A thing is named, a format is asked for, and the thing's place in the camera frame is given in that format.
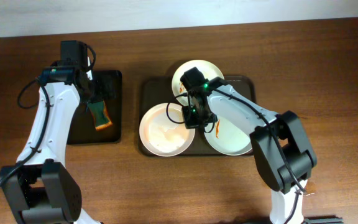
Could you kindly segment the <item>green and orange sponge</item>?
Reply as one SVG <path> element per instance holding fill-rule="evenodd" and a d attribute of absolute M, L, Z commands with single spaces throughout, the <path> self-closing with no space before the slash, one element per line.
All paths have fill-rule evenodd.
<path fill-rule="evenodd" d="M 112 126 L 112 121 L 109 117 L 104 101 L 95 103 L 88 103 L 88 108 L 94 119 L 94 126 L 97 131 L 106 129 Z"/>

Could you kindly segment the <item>cream white plate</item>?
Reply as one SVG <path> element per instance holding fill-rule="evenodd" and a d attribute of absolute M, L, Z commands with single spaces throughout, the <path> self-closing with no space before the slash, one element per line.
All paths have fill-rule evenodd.
<path fill-rule="evenodd" d="M 202 90 L 208 89 L 207 83 L 212 79 L 219 77 L 220 79 L 224 79 L 223 73 L 220 69 L 215 66 L 215 64 L 206 61 L 206 60 L 190 60 L 180 65 L 173 74 L 172 78 L 172 92 L 174 96 L 178 96 L 180 94 L 186 93 L 187 90 L 185 86 L 182 84 L 180 78 L 190 70 L 191 68 L 196 67 L 204 76 L 207 81 L 203 81 L 201 83 L 200 88 Z"/>

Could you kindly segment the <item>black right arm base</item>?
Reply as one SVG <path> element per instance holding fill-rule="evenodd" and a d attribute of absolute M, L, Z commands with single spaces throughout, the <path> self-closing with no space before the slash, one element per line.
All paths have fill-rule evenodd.
<path fill-rule="evenodd" d="M 306 218 L 304 219 L 303 224 L 344 224 L 344 220 L 338 217 Z"/>

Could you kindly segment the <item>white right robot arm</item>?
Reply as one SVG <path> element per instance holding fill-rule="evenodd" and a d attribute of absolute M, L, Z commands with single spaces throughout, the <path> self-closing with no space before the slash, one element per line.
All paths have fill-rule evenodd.
<path fill-rule="evenodd" d="M 303 195 L 317 158 L 299 117 L 266 110 L 222 78 L 208 80 L 196 67 L 180 81 L 188 100 L 182 108 L 186 128 L 204 129 L 225 118 L 248 135 L 258 173 L 272 191 L 270 222 L 304 223 Z"/>

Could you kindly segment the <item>pinkish white plate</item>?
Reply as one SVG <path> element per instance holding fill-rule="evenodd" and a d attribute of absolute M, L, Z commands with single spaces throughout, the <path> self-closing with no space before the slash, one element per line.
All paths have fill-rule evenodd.
<path fill-rule="evenodd" d="M 187 150 L 195 130 L 182 123 L 181 105 L 161 103 L 151 107 L 139 124 L 140 149 L 150 156 L 172 157 Z"/>

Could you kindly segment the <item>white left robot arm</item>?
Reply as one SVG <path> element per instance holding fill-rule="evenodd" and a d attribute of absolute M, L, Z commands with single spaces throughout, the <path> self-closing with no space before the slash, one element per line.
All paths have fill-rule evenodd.
<path fill-rule="evenodd" d="M 113 80 L 93 76 L 96 53 L 78 40 L 60 44 L 60 59 L 34 80 L 37 113 L 15 165 L 0 171 L 0 190 L 17 223 L 96 223 L 82 207 L 79 185 L 65 167 L 71 121 L 84 103 L 97 130 L 112 125 L 106 100 L 116 97 Z"/>

